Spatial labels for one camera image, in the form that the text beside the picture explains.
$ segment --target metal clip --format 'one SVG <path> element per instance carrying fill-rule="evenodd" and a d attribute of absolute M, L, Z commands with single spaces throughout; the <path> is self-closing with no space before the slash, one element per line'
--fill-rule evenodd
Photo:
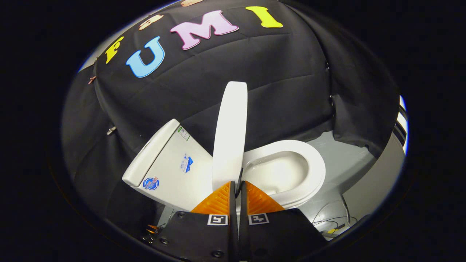
<path fill-rule="evenodd" d="M 93 76 L 93 77 L 91 77 L 91 78 L 90 78 L 90 81 L 89 81 L 89 83 L 88 83 L 88 84 L 92 83 L 92 82 L 94 81 L 94 79 L 96 79 L 96 78 L 97 78 L 97 76 Z"/>
<path fill-rule="evenodd" d="M 108 131 L 107 131 L 107 136 L 109 136 L 111 133 L 113 133 L 113 131 L 115 131 L 117 128 L 116 126 L 110 128 Z"/>

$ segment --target blue logo sticker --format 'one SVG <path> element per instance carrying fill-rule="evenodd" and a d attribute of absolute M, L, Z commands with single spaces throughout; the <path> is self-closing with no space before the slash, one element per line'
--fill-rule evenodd
<path fill-rule="evenodd" d="M 191 164 L 193 163 L 193 160 L 191 157 L 188 157 L 188 166 L 186 167 L 186 172 L 185 173 L 188 173 L 188 171 L 190 170 L 190 166 Z"/>
<path fill-rule="evenodd" d="M 179 166 L 179 168 L 181 169 L 181 171 L 183 173 L 188 173 L 190 171 L 190 167 L 191 165 L 193 164 L 193 160 L 190 156 L 188 156 L 187 154 L 185 154 L 185 156 L 183 157 L 183 161 L 181 161 L 181 165 Z"/>
<path fill-rule="evenodd" d="M 145 189 L 156 190 L 158 187 L 158 178 L 147 178 L 146 180 L 144 180 L 143 186 Z"/>

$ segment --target toilet tank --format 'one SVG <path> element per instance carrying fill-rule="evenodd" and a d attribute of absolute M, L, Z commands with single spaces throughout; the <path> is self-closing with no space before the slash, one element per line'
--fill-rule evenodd
<path fill-rule="evenodd" d="M 146 143 L 122 179 L 157 202 L 191 211 L 212 193 L 212 156 L 172 119 Z"/>

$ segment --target label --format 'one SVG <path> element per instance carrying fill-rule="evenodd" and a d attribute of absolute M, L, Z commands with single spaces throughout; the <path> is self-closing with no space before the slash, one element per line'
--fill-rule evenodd
<path fill-rule="evenodd" d="M 182 128 L 181 126 L 178 128 L 178 134 L 180 134 L 186 141 L 188 141 L 188 139 L 190 137 L 188 132 L 186 132 L 186 130 L 184 128 Z"/>
<path fill-rule="evenodd" d="M 249 225 L 259 225 L 269 223 L 266 213 L 249 215 Z"/>
<path fill-rule="evenodd" d="M 145 189 L 156 190 L 158 187 L 158 178 L 147 178 L 146 180 L 144 180 L 143 186 Z"/>
<path fill-rule="evenodd" d="M 207 221 L 209 226 L 228 226 L 228 216 L 227 215 L 209 215 L 209 220 Z"/>
<path fill-rule="evenodd" d="M 183 157 L 183 160 L 181 161 L 181 165 L 179 166 L 179 168 L 181 169 L 183 173 L 188 173 L 191 170 L 191 165 L 193 163 L 194 161 L 192 160 L 192 158 L 188 156 L 187 154 L 185 154 L 185 156 Z"/>

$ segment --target toilet lid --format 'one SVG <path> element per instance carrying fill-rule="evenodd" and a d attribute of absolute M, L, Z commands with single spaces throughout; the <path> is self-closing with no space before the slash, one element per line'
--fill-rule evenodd
<path fill-rule="evenodd" d="M 213 145 L 212 190 L 237 182 L 246 137 L 247 85 L 228 82 L 220 104 Z"/>

